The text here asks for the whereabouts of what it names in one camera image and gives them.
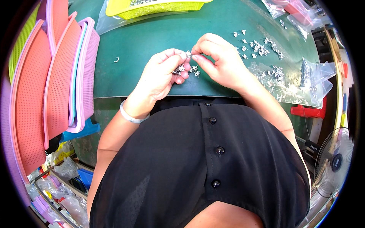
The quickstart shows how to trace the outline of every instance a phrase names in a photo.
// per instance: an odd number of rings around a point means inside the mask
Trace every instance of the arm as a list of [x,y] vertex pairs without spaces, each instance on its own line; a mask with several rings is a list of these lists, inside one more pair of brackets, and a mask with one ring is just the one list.
[[[187,58],[185,52],[177,49],[168,49],[152,56],[136,88],[124,102],[125,112],[136,119],[147,117],[156,101],[169,93],[172,84],[182,84],[189,77],[187,73],[190,70],[189,61],[190,58]],[[171,72],[180,64],[184,64],[187,71],[182,72],[181,75],[172,75]],[[126,120],[118,111],[103,131],[97,148],[97,162],[88,194],[87,213],[89,218],[96,191],[105,171],[138,126],[139,124]]]
[[[215,63],[201,53],[211,56]],[[214,81],[237,91],[249,107],[279,129],[292,143],[304,162],[288,115],[276,99],[249,72],[233,45],[218,35],[207,33],[194,45],[191,54],[193,54],[192,59]]]

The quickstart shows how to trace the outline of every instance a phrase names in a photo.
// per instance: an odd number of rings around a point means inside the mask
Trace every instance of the plastic basket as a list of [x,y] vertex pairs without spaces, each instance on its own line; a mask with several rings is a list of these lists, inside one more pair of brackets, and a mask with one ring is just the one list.
[[78,133],[85,127],[85,120],[94,113],[94,73],[100,37],[94,30],[95,21],[85,18],[79,24],[87,23],[82,42],[76,74],[76,118],[75,124],[67,131]]
[[35,25],[35,19],[37,17],[39,4],[36,6],[32,14],[29,16],[28,20],[24,24],[22,30],[20,31],[20,34],[18,38],[16,39],[16,42],[14,44],[14,48],[11,51],[10,58],[9,58],[9,78],[10,78],[10,84],[13,83],[13,77],[14,77],[14,71],[16,68],[16,64],[18,63],[20,54],[22,52],[22,49],[24,47],[25,42],[28,39],[28,36]]
[[204,3],[213,0],[159,0],[131,6],[131,0],[110,0],[105,11],[107,16],[131,19],[139,16],[169,11],[200,10]]
[[43,92],[51,53],[39,20],[26,42],[14,73],[10,124],[23,178],[46,160],[43,147]]
[[82,42],[85,37],[86,28],[87,28],[87,23],[85,23],[85,22],[79,23],[79,25],[81,26],[81,34],[80,34],[80,38],[78,39],[77,49],[75,52],[75,58],[73,61],[73,66],[72,66],[71,83],[70,83],[69,126],[72,126],[72,124],[75,120],[75,117],[76,117],[76,97],[75,97],[76,96],[76,94],[75,94],[76,72],[77,72],[78,58],[80,56],[81,46],[82,46]]
[[49,48],[53,57],[58,42],[69,22],[68,0],[47,0],[46,18]]
[[6,164],[9,168],[9,173],[11,180],[13,181],[16,191],[18,192],[20,198],[25,206],[30,205],[30,198],[27,190],[24,186],[24,179],[22,178],[19,163],[17,161],[10,128],[10,97],[11,97],[11,85],[8,76],[3,76],[1,82],[1,95],[0,95],[0,136],[1,144],[3,148],[3,154],[5,157]]
[[43,106],[45,149],[48,149],[50,139],[68,128],[70,80],[81,33],[81,27],[75,21],[76,15],[77,12],[73,12],[69,16],[69,23],[57,45],[48,71]]

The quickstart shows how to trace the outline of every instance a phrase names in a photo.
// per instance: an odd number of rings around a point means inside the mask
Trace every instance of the woman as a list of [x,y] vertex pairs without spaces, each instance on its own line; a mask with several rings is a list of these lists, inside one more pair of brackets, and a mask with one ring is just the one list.
[[180,64],[190,70],[181,50],[152,56],[101,135],[91,227],[299,225],[311,186],[289,117],[223,38],[205,34],[191,54],[247,106],[193,102],[149,117],[172,84],[188,78],[172,71]]

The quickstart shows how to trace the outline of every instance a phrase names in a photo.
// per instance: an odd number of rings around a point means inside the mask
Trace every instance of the black blouse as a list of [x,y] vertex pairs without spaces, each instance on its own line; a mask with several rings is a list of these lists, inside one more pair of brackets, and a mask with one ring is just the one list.
[[253,109],[200,103],[142,122],[105,172],[90,227],[184,227],[215,201],[296,227],[310,183],[287,138]]

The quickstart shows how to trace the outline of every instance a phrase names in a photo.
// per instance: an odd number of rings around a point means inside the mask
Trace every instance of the red plastic stool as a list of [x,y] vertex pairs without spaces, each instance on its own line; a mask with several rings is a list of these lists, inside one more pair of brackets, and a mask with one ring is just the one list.
[[306,117],[306,118],[312,117],[312,118],[324,119],[324,116],[326,115],[326,105],[327,105],[327,97],[324,97],[322,109],[304,108],[303,105],[298,105],[297,107],[291,107],[290,113],[292,115]]

